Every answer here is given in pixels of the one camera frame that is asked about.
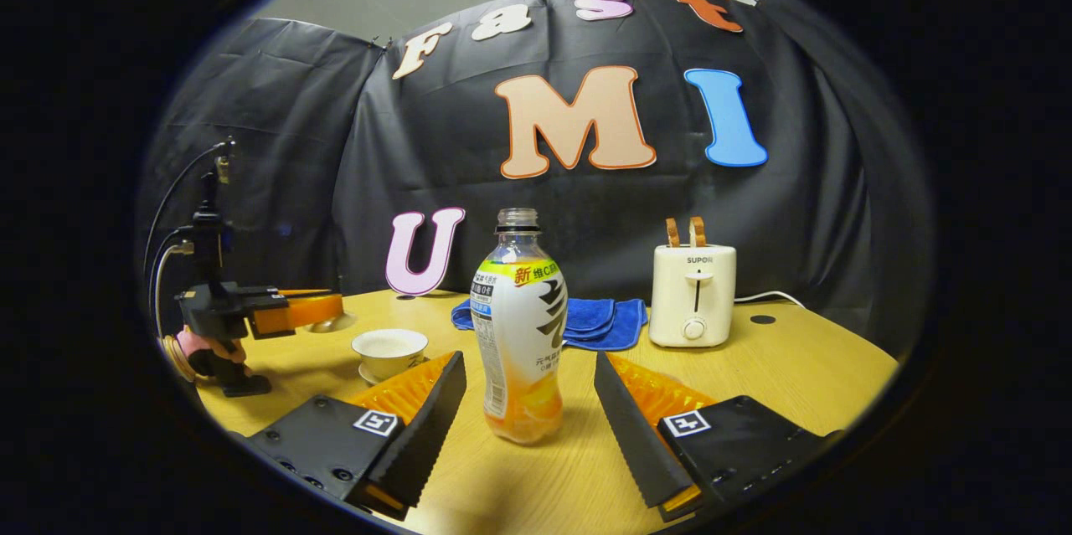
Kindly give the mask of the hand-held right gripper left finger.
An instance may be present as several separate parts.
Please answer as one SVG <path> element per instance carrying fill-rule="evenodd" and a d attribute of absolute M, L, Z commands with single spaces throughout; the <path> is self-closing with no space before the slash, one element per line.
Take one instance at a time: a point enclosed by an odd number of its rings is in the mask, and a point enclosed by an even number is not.
<path fill-rule="evenodd" d="M 463 352 L 444 353 L 352 400 L 314 395 L 245 444 L 327 496 L 402 520 L 425 492 L 466 387 Z"/>

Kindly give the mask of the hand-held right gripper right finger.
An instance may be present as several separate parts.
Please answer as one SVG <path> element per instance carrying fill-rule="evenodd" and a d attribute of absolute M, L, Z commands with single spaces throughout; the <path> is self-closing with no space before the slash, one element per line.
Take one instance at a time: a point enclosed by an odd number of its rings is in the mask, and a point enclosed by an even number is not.
<path fill-rule="evenodd" d="M 750 395 L 716 400 L 598 352 L 594 386 L 644 504 L 670 522 L 728 511 L 781 484 L 835 442 Z"/>

